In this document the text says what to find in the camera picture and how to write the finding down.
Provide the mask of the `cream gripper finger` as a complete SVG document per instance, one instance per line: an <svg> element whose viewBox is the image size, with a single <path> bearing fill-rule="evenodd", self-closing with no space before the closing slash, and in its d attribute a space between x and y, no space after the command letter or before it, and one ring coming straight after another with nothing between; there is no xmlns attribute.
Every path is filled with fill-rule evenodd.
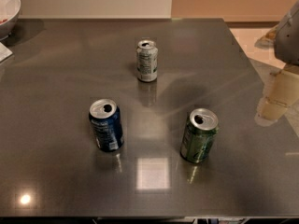
<svg viewBox="0 0 299 224"><path fill-rule="evenodd" d="M263 87L263 97L257 105L255 121L261 126L277 122L299 100L299 66L286 64L270 72Z"/></svg>

